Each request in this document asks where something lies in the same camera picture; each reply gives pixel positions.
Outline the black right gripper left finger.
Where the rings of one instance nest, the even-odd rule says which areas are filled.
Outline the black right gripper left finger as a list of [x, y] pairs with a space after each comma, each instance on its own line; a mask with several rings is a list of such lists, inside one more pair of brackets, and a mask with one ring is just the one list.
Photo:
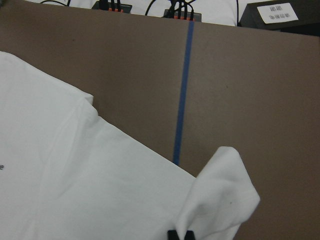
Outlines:
[[167, 239], [168, 240], [178, 240], [178, 233], [176, 230], [168, 230], [167, 231]]

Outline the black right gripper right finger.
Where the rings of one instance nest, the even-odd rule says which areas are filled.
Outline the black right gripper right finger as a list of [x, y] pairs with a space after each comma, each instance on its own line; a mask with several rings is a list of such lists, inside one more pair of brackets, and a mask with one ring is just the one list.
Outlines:
[[192, 230], [188, 230], [184, 236], [184, 240], [195, 240], [195, 234]]

